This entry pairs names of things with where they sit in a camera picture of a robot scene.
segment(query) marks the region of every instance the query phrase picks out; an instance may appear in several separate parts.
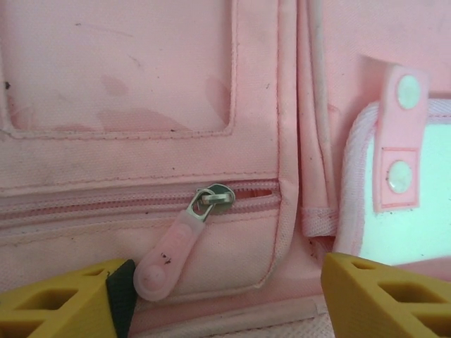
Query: pink zipper pull tab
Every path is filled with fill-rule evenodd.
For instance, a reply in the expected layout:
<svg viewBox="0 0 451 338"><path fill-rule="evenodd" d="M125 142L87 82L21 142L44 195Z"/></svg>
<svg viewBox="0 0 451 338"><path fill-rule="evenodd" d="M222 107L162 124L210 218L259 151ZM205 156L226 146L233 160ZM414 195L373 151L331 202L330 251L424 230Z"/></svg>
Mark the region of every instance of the pink zipper pull tab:
<svg viewBox="0 0 451 338"><path fill-rule="evenodd" d="M159 243L137 265L133 283L143 299L159 301L170 294L208 215L217 204L231 206L234 200L233 191L221 184L197 191L188 208L178 214Z"/></svg>

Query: pink canvas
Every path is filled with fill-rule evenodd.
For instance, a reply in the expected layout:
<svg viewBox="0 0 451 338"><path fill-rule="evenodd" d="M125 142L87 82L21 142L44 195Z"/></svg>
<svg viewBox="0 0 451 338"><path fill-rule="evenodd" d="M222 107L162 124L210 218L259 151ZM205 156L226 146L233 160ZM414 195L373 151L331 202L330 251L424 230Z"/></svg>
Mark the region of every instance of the pink canvas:
<svg viewBox="0 0 451 338"><path fill-rule="evenodd" d="M64 4L0 0L0 292L110 258L154 261L197 189L223 183L233 207L205 226L183 218L196 234L186 261L159 301L138 301L130 336L306 320L305 337L330 337L321 262L359 254L364 159L350 158L377 106L356 117L380 100L389 63L446 96L451 5ZM451 105L436 110L448 121ZM451 280L449 264L403 268Z"/></svg>

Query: zipper teeth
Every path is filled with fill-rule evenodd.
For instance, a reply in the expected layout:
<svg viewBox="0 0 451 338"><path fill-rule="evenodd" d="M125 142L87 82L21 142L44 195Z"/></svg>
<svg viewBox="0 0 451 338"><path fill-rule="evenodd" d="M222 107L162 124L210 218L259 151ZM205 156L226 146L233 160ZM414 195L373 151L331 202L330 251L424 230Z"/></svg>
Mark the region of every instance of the zipper teeth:
<svg viewBox="0 0 451 338"><path fill-rule="evenodd" d="M253 197L249 199L238 199L231 208L232 212L245 212L246 209L267 208L268 203L278 203L280 195L278 194L278 183L272 181L256 182L232 182L228 186L235 192L248 192L259 190L270 190L271 195ZM109 200L100 200L100 196L83 199L64 199L58 200L61 204L55 205L58 201L44 201L36 204L22 204L8 207L0 212L0 220L11 220L14 218L30 218L51 214L71 214L71 213L89 213L90 211L107 211L124 208L148 208L152 212L180 210L187 205L192 198L190 192L171 192L171 193L153 193L151 196L145 194L117 194L109 195ZM71 201L71 204L64 204L64 201Z"/></svg>

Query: yellow object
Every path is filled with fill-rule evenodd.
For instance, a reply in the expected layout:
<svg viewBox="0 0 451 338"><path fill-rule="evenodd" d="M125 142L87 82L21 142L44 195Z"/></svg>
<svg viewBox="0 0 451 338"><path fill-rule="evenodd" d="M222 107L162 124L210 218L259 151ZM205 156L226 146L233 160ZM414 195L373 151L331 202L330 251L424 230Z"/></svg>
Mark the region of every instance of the yellow object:
<svg viewBox="0 0 451 338"><path fill-rule="evenodd" d="M0 338L116 337L106 278L116 259L0 294Z"/></svg>
<svg viewBox="0 0 451 338"><path fill-rule="evenodd" d="M321 275L336 338L451 337L451 283L342 253Z"/></svg>

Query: zippered pocket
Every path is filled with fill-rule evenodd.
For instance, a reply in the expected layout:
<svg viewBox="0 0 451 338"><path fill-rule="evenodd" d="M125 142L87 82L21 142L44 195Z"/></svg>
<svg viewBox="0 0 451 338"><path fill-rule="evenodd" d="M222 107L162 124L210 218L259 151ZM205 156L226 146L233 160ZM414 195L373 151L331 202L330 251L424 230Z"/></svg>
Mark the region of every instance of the zippered pocket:
<svg viewBox="0 0 451 338"><path fill-rule="evenodd" d="M209 216L170 300L241 292L260 285L273 269L281 201L278 183L231 182L227 186L235 192L236 201L223 215ZM39 202L30 197L21 204L3 201L0 268L9 273L1 279L1 289L113 257L140 262L196 192L191 184L179 192L175 187L149 189L153 191L124 192L120 199L116 194L102 200L85 194L59 202L42 197ZM14 268L19 262L21 269Z"/></svg>

